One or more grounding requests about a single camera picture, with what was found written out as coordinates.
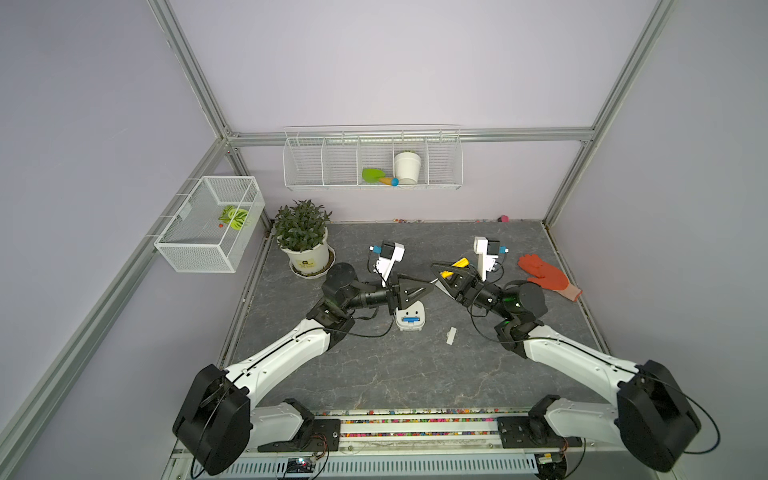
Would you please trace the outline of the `flower seed packet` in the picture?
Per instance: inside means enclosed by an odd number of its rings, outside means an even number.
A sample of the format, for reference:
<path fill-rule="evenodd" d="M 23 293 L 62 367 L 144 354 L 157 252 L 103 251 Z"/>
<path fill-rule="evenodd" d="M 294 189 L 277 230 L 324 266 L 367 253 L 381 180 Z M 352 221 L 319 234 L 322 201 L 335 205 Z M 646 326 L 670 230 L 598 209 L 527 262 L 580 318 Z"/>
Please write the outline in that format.
<path fill-rule="evenodd" d="M 460 293 L 461 288 L 459 284 L 456 284 L 452 279 L 444 279 L 438 276 L 434 280 L 435 286 L 449 297 L 455 299 Z"/>

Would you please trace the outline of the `potted green plant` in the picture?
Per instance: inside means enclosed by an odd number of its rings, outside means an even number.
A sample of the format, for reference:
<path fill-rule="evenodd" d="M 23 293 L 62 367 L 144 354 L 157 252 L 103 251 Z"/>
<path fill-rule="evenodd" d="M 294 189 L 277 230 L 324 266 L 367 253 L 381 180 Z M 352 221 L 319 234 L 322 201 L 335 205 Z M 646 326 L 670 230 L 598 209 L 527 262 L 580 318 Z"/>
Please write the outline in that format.
<path fill-rule="evenodd" d="M 323 275 L 332 263 L 328 224 L 332 212 L 312 200 L 295 200 L 277 211 L 274 227 L 279 249 L 298 276 Z"/>

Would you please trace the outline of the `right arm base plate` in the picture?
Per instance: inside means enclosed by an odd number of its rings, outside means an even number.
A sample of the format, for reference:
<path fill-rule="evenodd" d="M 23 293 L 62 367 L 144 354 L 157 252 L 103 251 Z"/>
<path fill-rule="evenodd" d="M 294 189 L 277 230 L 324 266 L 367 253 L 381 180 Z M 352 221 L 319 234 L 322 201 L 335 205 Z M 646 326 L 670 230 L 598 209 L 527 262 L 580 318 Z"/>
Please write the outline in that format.
<path fill-rule="evenodd" d="M 497 428 L 504 449 L 548 448 L 564 451 L 583 446 L 579 437 L 562 437 L 543 418 L 528 416 L 502 416 Z"/>

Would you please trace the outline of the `white square alarm clock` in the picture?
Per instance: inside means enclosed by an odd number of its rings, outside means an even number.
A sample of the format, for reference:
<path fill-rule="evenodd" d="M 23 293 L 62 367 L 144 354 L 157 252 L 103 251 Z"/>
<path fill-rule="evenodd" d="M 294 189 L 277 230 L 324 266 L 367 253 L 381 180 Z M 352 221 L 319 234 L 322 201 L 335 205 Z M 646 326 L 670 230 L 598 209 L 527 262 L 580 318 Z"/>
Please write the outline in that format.
<path fill-rule="evenodd" d="M 403 317 L 419 317 L 422 319 L 420 324 L 406 325 L 401 323 Z M 397 309 L 395 313 L 395 324 L 400 331 L 418 332 L 421 331 L 426 322 L 425 307 L 421 301 L 416 301 L 405 309 Z"/>

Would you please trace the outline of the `white empty pot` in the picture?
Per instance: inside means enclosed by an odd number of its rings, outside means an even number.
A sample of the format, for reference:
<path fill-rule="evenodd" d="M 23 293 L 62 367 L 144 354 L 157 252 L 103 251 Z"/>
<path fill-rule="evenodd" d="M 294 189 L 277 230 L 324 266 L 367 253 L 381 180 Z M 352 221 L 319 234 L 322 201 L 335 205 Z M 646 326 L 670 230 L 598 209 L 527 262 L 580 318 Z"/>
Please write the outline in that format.
<path fill-rule="evenodd" d="M 421 173 L 422 158 L 415 152 L 404 151 L 394 156 L 394 175 L 399 186 L 416 185 Z"/>

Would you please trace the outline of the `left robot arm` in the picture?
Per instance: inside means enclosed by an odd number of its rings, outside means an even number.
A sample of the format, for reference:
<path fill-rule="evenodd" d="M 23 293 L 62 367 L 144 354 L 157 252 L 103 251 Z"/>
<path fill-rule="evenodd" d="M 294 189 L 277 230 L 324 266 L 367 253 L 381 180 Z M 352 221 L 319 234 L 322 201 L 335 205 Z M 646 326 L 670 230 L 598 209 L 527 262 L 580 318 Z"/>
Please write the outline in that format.
<path fill-rule="evenodd" d="M 317 441 L 330 449 L 327 434 L 314 429 L 314 415 L 295 399 L 274 407 L 261 400 L 308 361 L 350 335 L 359 309 L 384 306 L 390 315 L 429 294 L 430 281 L 392 276 L 373 284 L 359 280 L 349 263 L 326 274 L 322 296 L 292 330 L 260 352 L 226 368 L 209 364 L 194 377 L 172 432 L 192 454 L 190 474 L 218 475 L 251 446 L 305 449 Z"/>

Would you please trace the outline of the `green toy in basket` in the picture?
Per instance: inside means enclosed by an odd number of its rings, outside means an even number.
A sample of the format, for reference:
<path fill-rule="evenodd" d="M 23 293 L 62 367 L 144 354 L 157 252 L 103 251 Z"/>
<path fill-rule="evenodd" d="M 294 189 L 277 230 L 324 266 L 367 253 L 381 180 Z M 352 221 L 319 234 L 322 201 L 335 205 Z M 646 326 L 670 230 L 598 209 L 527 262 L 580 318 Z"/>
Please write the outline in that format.
<path fill-rule="evenodd" d="M 224 228 L 228 226 L 235 231 L 240 231 L 245 226 L 248 216 L 248 210 L 228 205 L 223 209 L 219 217 L 219 227 Z"/>

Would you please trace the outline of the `green toy shovel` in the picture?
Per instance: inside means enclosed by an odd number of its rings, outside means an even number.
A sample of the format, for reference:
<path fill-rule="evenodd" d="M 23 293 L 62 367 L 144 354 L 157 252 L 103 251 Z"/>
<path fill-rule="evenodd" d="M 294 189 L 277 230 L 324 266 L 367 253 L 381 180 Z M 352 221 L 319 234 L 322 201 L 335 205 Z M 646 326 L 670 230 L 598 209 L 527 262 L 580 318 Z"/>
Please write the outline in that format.
<path fill-rule="evenodd" d="M 392 187 L 399 185 L 397 178 L 388 176 L 385 171 L 375 168 L 364 168 L 362 170 L 362 179 L 369 184 L 383 184 Z"/>

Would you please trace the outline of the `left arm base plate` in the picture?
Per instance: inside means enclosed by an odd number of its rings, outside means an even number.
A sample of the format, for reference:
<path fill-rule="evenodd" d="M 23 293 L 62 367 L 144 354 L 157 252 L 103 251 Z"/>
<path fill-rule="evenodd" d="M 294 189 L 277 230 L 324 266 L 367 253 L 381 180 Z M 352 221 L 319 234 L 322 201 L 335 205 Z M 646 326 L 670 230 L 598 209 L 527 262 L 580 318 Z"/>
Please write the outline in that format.
<path fill-rule="evenodd" d="M 260 453 L 336 452 L 341 439 L 338 419 L 305 420 L 291 440 L 270 442 L 257 447 Z"/>

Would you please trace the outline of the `white battery cover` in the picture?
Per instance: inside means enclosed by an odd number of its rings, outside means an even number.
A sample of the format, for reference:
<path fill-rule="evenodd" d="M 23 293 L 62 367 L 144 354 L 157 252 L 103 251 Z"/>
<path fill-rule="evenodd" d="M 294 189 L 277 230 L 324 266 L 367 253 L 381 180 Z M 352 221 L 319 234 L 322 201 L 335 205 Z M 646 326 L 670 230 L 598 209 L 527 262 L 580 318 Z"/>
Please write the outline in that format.
<path fill-rule="evenodd" d="M 449 331 L 447 333 L 447 337 L 446 337 L 446 343 L 448 345 L 452 345 L 454 343 L 455 337 L 456 337 L 456 333 L 457 333 L 457 329 L 455 327 L 451 327 L 449 329 Z"/>

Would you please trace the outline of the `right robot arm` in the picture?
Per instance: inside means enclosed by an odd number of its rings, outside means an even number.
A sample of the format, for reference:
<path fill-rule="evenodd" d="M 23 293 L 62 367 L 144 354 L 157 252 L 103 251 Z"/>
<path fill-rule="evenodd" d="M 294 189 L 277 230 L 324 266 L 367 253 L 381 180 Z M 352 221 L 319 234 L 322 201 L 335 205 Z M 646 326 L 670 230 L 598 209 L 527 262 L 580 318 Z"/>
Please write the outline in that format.
<path fill-rule="evenodd" d="M 544 324 L 548 308 L 533 282 L 504 286 L 485 280 L 472 266 L 435 262 L 433 274 L 448 295 L 467 310 L 500 317 L 492 342 L 547 365 L 602 397 L 600 403 L 547 395 L 528 413 L 537 441 L 581 438 L 624 447 L 658 472 L 669 472 L 701 430 L 689 398 L 671 372 L 648 360 L 636 364 L 601 353 Z"/>

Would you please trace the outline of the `yellow handled screwdriver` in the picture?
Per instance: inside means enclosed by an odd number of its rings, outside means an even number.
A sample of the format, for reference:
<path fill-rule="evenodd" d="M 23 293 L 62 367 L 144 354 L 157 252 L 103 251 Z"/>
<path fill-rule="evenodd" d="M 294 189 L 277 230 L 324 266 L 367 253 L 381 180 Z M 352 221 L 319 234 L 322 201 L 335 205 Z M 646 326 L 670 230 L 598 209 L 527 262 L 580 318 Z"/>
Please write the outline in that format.
<path fill-rule="evenodd" d="M 454 262 L 451 265 L 451 270 L 444 270 L 444 271 L 442 271 L 441 272 L 441 277 L 444 278 L 444 279 L 449 279 L 449 278 L 451 278 L 455 274 L 455 272 L 454 272 L 455 269 L 466 268 L 469 265 L 470 265 L 469 260 L 466 257 L 462 257 L 461 259 L 459 259 L 458 261 Z"/>

